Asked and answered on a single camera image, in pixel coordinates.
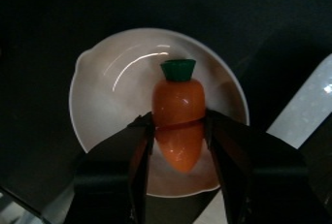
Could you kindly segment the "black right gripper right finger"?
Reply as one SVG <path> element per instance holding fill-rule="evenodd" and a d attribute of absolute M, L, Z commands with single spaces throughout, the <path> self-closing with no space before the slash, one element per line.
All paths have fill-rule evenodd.
<path fill-rule="evenodd" d="M 215 111 L 206 112 L 204 131 L 227 224 L 332 224 L 294 147 Z"/>

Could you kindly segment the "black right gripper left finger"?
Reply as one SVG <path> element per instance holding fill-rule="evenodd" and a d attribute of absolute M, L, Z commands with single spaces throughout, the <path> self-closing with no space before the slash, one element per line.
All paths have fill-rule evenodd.
<path fill-rule="evenodd" d="M 148 112 L 84 155 L 63 224 L 146 224 L 152 135 Z"/>

